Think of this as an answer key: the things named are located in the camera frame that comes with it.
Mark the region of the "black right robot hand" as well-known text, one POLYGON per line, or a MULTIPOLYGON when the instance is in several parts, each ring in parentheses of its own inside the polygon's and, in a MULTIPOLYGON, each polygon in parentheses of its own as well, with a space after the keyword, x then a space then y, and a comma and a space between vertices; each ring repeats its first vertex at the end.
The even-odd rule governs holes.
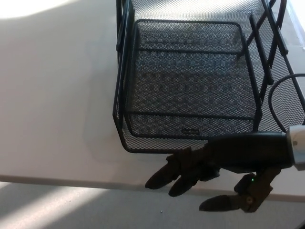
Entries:
POLYGON ((177 197, 197 184, 219 177, 220 170, 244 174, 235 185, 235 195, 220 195, 200 204, 205 212, 258 210, 272 191, 271 182, 294 159, 287 134, 261 132, 227 135, 208 141, 197 150, 185 148, 168 156, 166 165, 154 173, 145 188, 156 190, 171 182, 168 194, 177 197))

